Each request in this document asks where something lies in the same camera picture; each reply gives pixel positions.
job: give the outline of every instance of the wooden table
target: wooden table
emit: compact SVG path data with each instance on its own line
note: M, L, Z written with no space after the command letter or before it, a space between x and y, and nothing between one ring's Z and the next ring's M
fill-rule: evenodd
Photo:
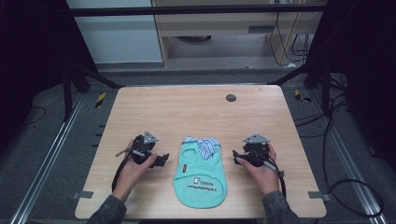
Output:
M226 96L234 94L236 101ZM78 218L88 218L111 194L111 182L122 157L115 155L138 134L159 138L153 152L170 153L164 167L149 169L133 189L126 218L261 218L262 196L242 166L233 163L233 149L243 152L242 140L259 133L271 139L276 163L285 171L288 201L299 217L323 217L321 199L282 90L278 86L133 87L119 90L85 184L91 199L80 198ZM216 137L221 143L228 193L211 209L183 205L175 194L173 177L181 142L187 136Z

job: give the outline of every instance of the hand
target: hand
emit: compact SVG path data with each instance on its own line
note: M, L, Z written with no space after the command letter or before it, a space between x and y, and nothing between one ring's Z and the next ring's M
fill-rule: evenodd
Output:
M268 147L270 149L270 157L273 159L273 161L275 161L276 154L274 152L274 148L271 146L271 144L268 144ZM269 193L279 191L279 180L276 172L271 170L266 165L255 167L244 159L236 159L256 181L256 185L259 187L264 197Z
M134 139L131 140L127 148L132 146ZM157 154L150 155L142 164L136 164L134 160L130 159L125 163L125 166L120 172L120 177L117 181L117 186L113 190L113 196L120 199L123 203L128 199L132 188L139 182L141 176L147 171L152 163L157 159Z

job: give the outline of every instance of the aluminum rail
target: aluminum rail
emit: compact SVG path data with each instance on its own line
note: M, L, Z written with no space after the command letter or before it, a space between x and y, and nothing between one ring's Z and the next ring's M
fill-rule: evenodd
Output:
M64 145L64 141L71 127L73 126L78 111L81 108L83 97L84 95L82 93L78 94L78 98L75 101L74 111L72 112L69 120L63 123L60 131L58 132L52 143L52 146L49 149L47 157L44 159L40 169L37 172L37 175L35 176L35 180L28 189L17 211L14 213L10 223L22 224L26 222L28 216L30 215L30 212L32 211L33 206L35 205L35 201L37 200L38 195L44 187L47 177L50 174L50 170L55 163L62 146Z
M320 100L318 93L315 91L310 91L311 96L313 96L313 101L316 104L316 107L319 112L323 112L320 106ZM323 122L325 125L328 124L328 121L323 118ZM330 138L334 143L334 150L336 151L338 158L340 159L341 163L343 164L344 170L346 174L351 179L356 179L365 183L363 175L359 170L356 163L353 161L352 157L349 155L347 151L347 147L345 146L342 137L340 136L339 132L337 131L335 125L329 131ZM375 199L374 194L366 187L353 184L352 185L356 194L358 195L361 205L363 206L366 214L373 215L379 212L380 207L378 202ZM387 219L385 218L384 214L379 215L378 217L371 217L370 221L372 224L387 224Z
M258 12L316 12L342 7L327 4L287 4L287 5L228 5L228 6L187 6L187 7L113 7L113 8L71 8L44 10L41 13L72 17L142 16L175 14L214 13L258 13Z

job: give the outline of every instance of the gray sleeve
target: gray sleeve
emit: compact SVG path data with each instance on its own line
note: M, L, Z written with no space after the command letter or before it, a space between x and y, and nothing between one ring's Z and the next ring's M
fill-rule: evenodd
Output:
M269 224L301 223L280 191L272 192L262 198L262 205Z
M87 223L111 223L122 222L126 213L126 207L118 198L109 195L99 209L93 213Z

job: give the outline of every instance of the black cable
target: black cable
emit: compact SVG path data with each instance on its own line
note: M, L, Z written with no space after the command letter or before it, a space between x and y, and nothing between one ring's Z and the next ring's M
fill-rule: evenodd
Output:
M352 182L352 183L358 183L361 184L363 186L365 186L366 188L368 188L373 194L374 196L379 200L379 211L375 214L372 215L368 215L365 213L361 213L353 208L351 208L350 206L346 205L344 202L342 202L335 194L332 194L332 196L335 198L335 200L337 202L339 202L341 205L343 205L347 210L351 211L352 213L359 215L361 217L378 217L380 216L383 212L384 212L384 201L382 200L382 198L379 196L378 192L376 192L373 188L371 188L368 184L356 180L356 179L343 179L338 181L337 183L335 183L334 185L332 185L332 187L329 189L329 194L332 193L332 191L339 185L346 183L346 182Z
M324 48L323 46L326 46L328 44L328 42L332 39L332 37L338 32L338 30L340 30L340 28L342 27L342 25L344 24L344 22L349 18L349 16L352 14L353 9L355 9L356 5L359 3L360 0L356 0L355 3L353 4L353 6L350 8L350 10L348 11L348 13L345 15L345 17L341 20L341 22L335 27L335 29L332 30L332 32L328 35L328 37L322 41L321 45L317 47L317 49L315 51L312 52L312 54L310 55L310 58L316 58L317 57L317 53L320 52L321 48Z
M276 54L275 54L275 51L274 51L273 46L272 46L272 37L273 37L274 31L275 31L275 28L277 28L277 31L278 31L278 34L279 34L280 43L282 44L283 53L285 54L286 58L289 59L292 63L299 62L300 60L294 60L294 59L291 59L291 58L288 56L288 53L286 52L285 44L284 44L283 39L282 39L282 35L280 34L280 30L279 30L279 26L278 26L278 21L279 21L279 12L276 13L276 21L275 21L274 29L272 30L271 35L270 35L270 47L271 47L271 51L273 52L273 54L274 54L274 56L275 56ZM287 65L287 64L279 63L279 62L277 61L276 57L275 57L275 61L276 61L276 63L277 63L278 65L280 65L280 66L285 66L285 65Z
M46 116L46 114L47 114L47 110L42 106L33 106L32 109L42 109L44 113L41 115L40 118L38 118L34 121L23 123L22 125L34 124L34 123L38 122L39 120L43 119L44 116Z
M309 119L309 118L312 118L312 117L314 117L314 116L319 116L319 115L324 115L323 113L320 113L320 114L316 114L316 115L309 115L309 116L307 116L307 117L303 117L303 118L300 118L300 119L294 119L294 121L296 121L296 120L301 120L301 119Z
M301 61L304 64L306 58L308 57L308 52L309 52L309 50L308 50L309 49L309 35L305 35L303 49L294 49L297 38L300 38L300 36L296 35L294 37L293 43L291 44L291 53L295 56L302 57Z
M311 119L311 120L309 120L309 121L306 121L306 122L301 123L301 124L296 124L296 127L301 127L301 126L303 126L303 125L306 125L306 124L309 124L309 123L311 123L311 122L314 122L315 120L320 119L320 118L323 117L323 116L324 116L324 114L318 115L318 116L316 116L315 118L313 118L313 119Z
M325 131L325 134L324 134L324 137L323 137L323 145L322 145L322 170L323 170L324 180L325 180L326 185L327 185L327 188L328 188L328 194L331 194L331 195L334 197L334 199L335 199L337 202L339 202L341 205L343 205L347 210L349 210L350 212L352 212L352 213L354 213L354 214L356 214L356 215L359 215L359 216L361 216L361 217L377 217L377 216L380 216L380 215L382 214L382 212L384 211L384 203L383 203L383 200L382 200L382 198L380 197L380 195L379 195L373 188L371 188L368 184L366 184L366 183L364 183L364 182L362 182L362 181L356 180L356 179L343 179L343 180L340 180L340 181L336 182L336 183L333 184L332 186L330 186L329 179L328 179L328 176L327 176L327 172L326 172L326 139L327 139L327 134L328 134L330 128L332 127L332 112L333 112L334 109L337 108L338 106L343 105L343 104L346 102L346 100L344 100L344 101L338 103L337 105L334 105L334 102L335 102L335 100L336 100L337 98L339 98L339 97L341 97L341 96L343 96L343 95L344 95L344 94L338 95L338 96L335 97L334 100L332 101L332 104L331 104L331 107L330 107L331 114L330 114L330 116L329 116L329 121L328 121L328 124L327 124L327 126L326 126L326 131ZM350 206L348 206L346 203L342 202L332 191L333 191L338 185L343 184L343 183L346 183L346 182L359 183L359 184L362 184L362 185L364 185L365 187L367 187L367 188L374 194L374 196L379 200L379 207L380 207L379 211L378 211L377 213L375 213L375 214L367 215L367 214L363 214L363 213L361 213L361 212L356 211L355 209L353 209L353 208L351 208Z
M334 85L342 91L346 91L347 90L347 86L340 80L338 80L337 78L330 76L330 79L332 80L332 82L334 83Z
M323 136L324 135L324 133L323 134L318 134L318 135L308 135L308 136L305 136L305 135L301 135L300 137L301 138L314 138L314 137L321 137L321 136Z
M283 194L283 196L285 197L285 199L287 198L286 196L287 196L287 193L286 193L286 183L285 183L285 179L283 178L283 172L281 172L280 170L279 170L279 168L277 167L277 165L276 165L276 162L274 161L274 159L272 159L271 158L271 156L269 157L269 159L267 159L267 158L265 158L263 155L261 155L261 154L259 154L259 153L257 153L256 151L251 151L252 153L254 153L256 156L258 156L259 158L261 158L262 159L262 161L266 161L266 162L268 162L268 163L270 163L271 165L273 165L275 168L276 168L276 170L274 171L274 172L276 172L277 173L277 176L278 176L278 178L279 178L279 182L280 182L280 187L281 187L281 191L282 191L282 194Z
M344 76L344 74L340 73L341 83L342 83L344 86L346 86L346 85L344 84L343 76Z

